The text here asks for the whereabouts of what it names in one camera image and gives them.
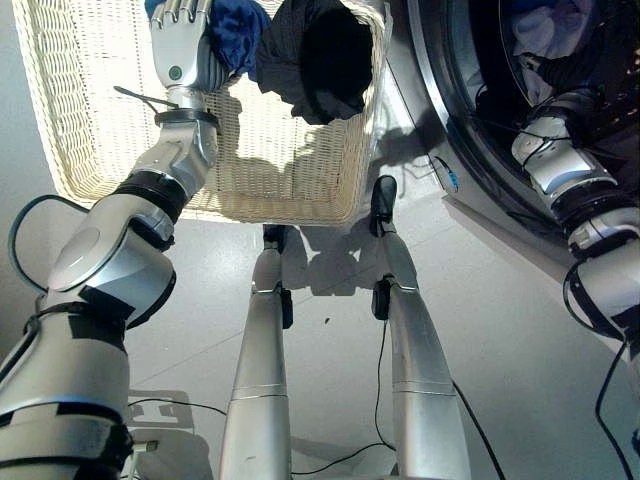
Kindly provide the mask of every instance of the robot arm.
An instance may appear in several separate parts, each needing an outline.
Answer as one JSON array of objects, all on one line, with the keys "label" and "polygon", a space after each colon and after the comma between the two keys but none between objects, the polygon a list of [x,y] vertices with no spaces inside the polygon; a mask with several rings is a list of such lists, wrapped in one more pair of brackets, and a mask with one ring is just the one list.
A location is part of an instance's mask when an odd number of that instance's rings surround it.
[{"label": "robot arm", "polygon": [[210,6],[169,1],[154,13],[157,73],[179,108],[156,116],[156,145],[63,248],[0,369],[0,478],[119,478],[131,450],[124,331],[171,294],[176,276],[162,251],[215,162],[217,121],[201,92],[223,71],[204,33]]},{"label": "robot arm", "polygon": [[595,106],[595,94],[586,87],[558,96],[534,110],[525,132],[513,142],[512,154],[562,225],[577,259],[566,277],[565,293],[596,332],[630,345],[640,394],[640,209],[596,158],[579,147],[582,120]]}]

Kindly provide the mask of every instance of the white wicker basket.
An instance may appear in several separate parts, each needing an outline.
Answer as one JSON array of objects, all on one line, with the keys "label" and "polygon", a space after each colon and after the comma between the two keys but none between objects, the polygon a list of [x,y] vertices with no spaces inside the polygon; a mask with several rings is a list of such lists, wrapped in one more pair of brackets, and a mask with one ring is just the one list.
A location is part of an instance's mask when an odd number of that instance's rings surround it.
[{"label": "white wicker basket", "polygon": [[[342,0],[373,35],[373,82],[348,121],[310,126],[246,75],[211,95],[222,134],[216,166],[183,217],[336,225],[355,213],[372,148],[388,41],[383,15]],[[153,67],[142,0],[13,0],[20,47],[58,192],[90,205],[112,192],[155,143],[145,105],[113,90],[165,93]],[[259,2],[269,15],[281,0]]]}]

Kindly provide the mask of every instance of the blue cloth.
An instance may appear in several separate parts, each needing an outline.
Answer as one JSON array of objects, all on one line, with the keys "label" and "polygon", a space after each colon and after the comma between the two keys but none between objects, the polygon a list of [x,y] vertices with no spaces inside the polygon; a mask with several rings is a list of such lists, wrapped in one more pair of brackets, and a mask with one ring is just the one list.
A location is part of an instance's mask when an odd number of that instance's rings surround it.
[{"label": "blue cloth", "polygon": [[[164,0],[145,0],[147,17]],[[248,72],[256,81],[256,49],[269,26],[267,12],[253,0],[215,0],[211,9],[209,36],[218,60],[237,75]]]}]

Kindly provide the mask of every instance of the gray floor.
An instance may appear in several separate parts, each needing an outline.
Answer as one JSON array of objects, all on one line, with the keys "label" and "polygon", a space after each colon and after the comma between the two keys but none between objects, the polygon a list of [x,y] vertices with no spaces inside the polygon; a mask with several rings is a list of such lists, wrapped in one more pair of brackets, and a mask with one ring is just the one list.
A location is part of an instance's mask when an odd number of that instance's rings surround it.
[{"label": "gray floor", "polygon": [[[31,197],[52,191],[8,2],[0,4],[0,108],[5,112],[0,176],[0,236]],[[370,180],[399,181],[396,214],[453,376],[471,400],[510,479],[619,479],[621,470],[593,417],[612,354],[525,276],[453,222],[392,89],[381,149]],[[78,221],[46,207],[25,225],[25,267],[43,279]],[[256,225],[181,221],[169,251],[177,287],[148,324],[131,331],[131,399],[171,396],[226,408],[233,382],[251,270],[260,251]],[[0,357],[19,338],[33,292],[0,257]],[[285,334],[294,470],[312,469],[376,441],[372,416],[382,325],[369,312],[373,245],[362,222],[345,229],[292,230],[285,284],[295,323]],[[381,427],[393,439],[390,358],[382,368]],[[620,369],[604,415],[635,471],[628,440],[638,410]],[[224,419],[199,408],[153,404],[133,412],[137,435],[160,438],[150,478],[202,479],[217,472]],[[496,478],[465,416],[474,479]],[[385,473],[392,457],[372,450],[333,472]]]}]

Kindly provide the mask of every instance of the black cable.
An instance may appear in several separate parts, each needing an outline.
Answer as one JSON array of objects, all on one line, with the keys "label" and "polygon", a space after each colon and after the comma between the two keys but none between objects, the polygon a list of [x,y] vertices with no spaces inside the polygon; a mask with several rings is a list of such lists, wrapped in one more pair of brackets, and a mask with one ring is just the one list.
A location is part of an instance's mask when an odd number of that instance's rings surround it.
[{"label": "black cable", "polygon": [[382,432],[380,431],[380,426],[378,425],[378,407],[380,406],[380,366],[382,365],[382,353],[384,352],[384,343],[387,338],[387,323],[388,320],[384,321],[384,326],[382,327],[382,342],[380,343],[380,354],[378,355],[378,389],[376,391],[376,408],[373,413],[373,423],[376,426],[376,432],[378,432],[378,438],[380,441],[390,450],[396,451],[396,447],[387,442],[382,436]]},{"label": "black cable", "polygon": [[482,85],[480,85],[480,88],[478,90],[476,90],[476,95],[475,95],[475,99],[474,99],[474,105],[476,107],[476,110],[478,110],[478,99],[480,98],[480,94],[486,88],[487,88],[487,84],[483,83]]},{"label": "black cable", "polygon": [[219,408],[212,407],[210,405],[202,405],[201,403],[181,402],[179,400],[168,400],[166,398],[143,398],[141,400],[136,400],[135,402],[131,402],[128,406],[131,407],[133,405],[137,405],[139,403],[144,403],[144,402],[176,403],[178,405],[187,405],[190,407],[206,408],[208,410],[213,410],[214,412],[218,412],[220,415],[224,415],[225,417],[227,416],[227,412],[225,412],[224,410],[220,410]]},{"label": "black cable", "polygon": [[487,453],[489,454],[489,458],[491,458],[491,463],[493,463],[493,468],[495,468],[496,473],[498,474],[498,478],[500,480],[505,480],[506,477],[504,476],[504,472],[502,471],[500,462],[498,462],[498,457],[496,457],[496,454],[494,453],[493,448],[489,443],[489,439],[487,438],[487,436],[484,433],[484,430],[480,426],[480,422],[478,422],[478,419],[476,418],[475,413],[473,413],[471,405],[469,405],[467,398],[464,396],[464,393],[462,393],[462,390],[460,390],[460,387],[458,386],[458,384],[454,380],[451,380],[451,381],[453,382],[453,386],[458,392],[458,395],[460,396],[460,400],[462,400],[464,407],[467,409],[467,413],[469,414],[469,417],[471,417],[471,421],[475,425],[476,430],[478,430],[478,433],[480,434],[480,438],[482,438],[482,442],[484,443],[484,448],[487,449]]},{"label": "black cable", "polygon": [[518,127],[511,127],[509,125],[505,125],[504,123],[500,123],[500,122],[495,122],[493,120],[488,120],[486,118],[482,118],[478,115],[475,114],[470,114],[471,118],[475,118],[477,120],[480,120],[482,123],[488,123],[489,125],[493,125],[496,126],[498,128],[502,128],[503,130],[508,130],[510,132],[514,132],[514,133],[524,133],[525,135],[529,135],[531,137],[535,137],[535,138],[541,138],[545,141],[551,141],[551,140],[571,140],[571,137],[547,137],[544,135],[538,135],[537,133],[532,133],[532,132],[527,132],[526,130],[522,129],[522,128],[518,128]]},{"label": "black cable", "polygon": [[618,366],[618,362],[620,361],[620,358],[622,357],[622,354],[624,353],[624,350],[626,348],[627,348],[627,343],[622,342],[622,345],[620,346],[618,353],[616,353],[616,356],[613,358],[613,361],[611,362],[609,371],[607,372],[607,375],[604,377],[604,382],[602,383],[602,387],[600,387],[600,393],[598,393],[598,399],[596,400],[595,413],[596,413],[596,420],[598,421],[598,425],[600,425],[600,428],[602,428],[602,431],[609,439],[609,443],[611,443],[611,446],[615,450],[616,455],[618,456],[618,460],[620,460],[620,465],[622,466],[622,469],[624,470],[624,473],[627,477],[627,480],[634,480],[633,474],[631,473],[631,468],[629,468],[629,464],[627,463],[627,459],[624,457],[624,453],[622,453],[622,450],[620,449],[620,445],[618,445],[618,442],[616,441],[615,437],[609,430],[609,427],[607,427],[607,424],[604,423],[604,420],[602,419],[602,416],[600,414],[600,410],[602,409],[602,401],[604,400],[604,395],[605,393],[607,393],[607,388],[609,388],[609,382],[611,381],[611,377],[613,377],[613,372],[615,372],[616,367]]},{"label": "black cable", "polygon": [[581,265],[581,263],[576,263],[573,267],[571,267],[569,269],[569,271],[567,272],[567,275],[564,277],[564,281],[562,282],[562,299],[564,300],[564,306],[567,309],[567,311],[569,312],[569,314],[571,315],[571,317],[576,322],[578,322],[578,324],[581,327],[584,327],[584,328],[586,328],[587,330],[589,330],[590,332],[593,332],[593,333],[600,333],[594,327],[592,327],[591,325],[586,323],[584,320],[582,320],[580,317],[578,317],[576,312],[571,307],[571,304],[569,303],[569,277],[571,277],[573,275],[573,273],[577,270],[577,268],[580,265]]},{"label": "black cable", "polygon": [[7,377],[9,372],[16,364],[20,361],[24,353],[31,346],[33,341],[35,340],[38,332],[40,331],[40,319],[37,316],[33,316],[29,319],[27,324],[25,325],[26,332],[24,337],[22,338],[22,342],[18,345],[15,350],[15,353],[11,355],[5,362],[2,364],[2,368],[0,369],[0,383]]},{"label": "black cable", "polygon": [[60,195],[41,195],[39,197],[34,198],[29,203],[27,203],[24,207],[22,207],[22,210],[18,212],[18,214],[16,215],[16,218],[13,220],[13,223],[11,224],[11,228],[9,229],[9,242],[8,242],[9,261],[11,263],[11,266],[15,270],[15,272],[18,274],[18,276],[26,284],[35,288],[41,293],[46,293],[47,289],[42,285],[40,285],[35,280],[33,280],[29,275],[27,275],[27,273],[22,268],[22,265],[20,264],[20,260],[18,259],[18,254],[16,252],[16,240],[18,238],[18,230],[20,229],[20,225],[22,225],[22,222],[24,221],[25,217],[29,214],[29,212],[33,209],[33,207],[47,200],[56,200],[58,202],[64,203],[69,207],[75,208],[76,210],[82,213],[87,213],[89,211],[83,206],[78,205],[77,203],[72,202],[71,200],[68,200],[64,197],[61,197]]},{"label": "black cable", "polygon": [[291,475],[313,475],[314,473],[320,473],[323,472],[325,470],[327,470],[328,468],[333,467],[334,465],[337,465],[340,462],[344,462],[346,460],[349,460],[353,457],[355,457],[356,455],[358,455],[359,453],[364,452],[365,450],[371,448],[371,447],[377,447],[377,446],[381,446],[381,447],[388,447],[388,445],[385,445],[384,443],[380,443],[380,442],[376,442],[376,443],[370,443],[369,445],[366,445],[358,450],[356,450],[355,452],[353,452],[351,455],[347,455],[346,457],[342,457],[339,458],[337,460],[334,460],[333,462],[331,462],[328,465],[325,465],[322,468],[318,468],[317,470],[312,470],[310,472],[291,472]]},{"label": "black cable", "polygon": [[601,149],[600,147],[582,147],[583,150],[586,150],[589,153],[593,153],[594,155],[598,155],[604,158],[612,158],[613,160],[622,160],[624,162],[629,161],[628,158],[621,157],[620,155],[615,155],[611,152]]},{"label": "black cable", "polygon": [[150,102],[159,103],[161,105],[166,105],[167,107],[171,107],[171,108],[179,108],[180,107],[180,105],[178,105],[177,103],[168,102],[167,100],[162,100],[160,98],[148,97],[148,96],[142,95],[140,93],[132,92],[131,90],[128,90],[128,89],[126,89],[124,87],[120,87],[118,85],[114,85],[113,89],[118,93],[122,93],[123,95],[127,95],[129,97],[133,97],[133,98],[137,98],[138,100],[142,100],[144,103],[149,105],[156,113],[158,113],[158,111],[154,107],[151,106]]}]

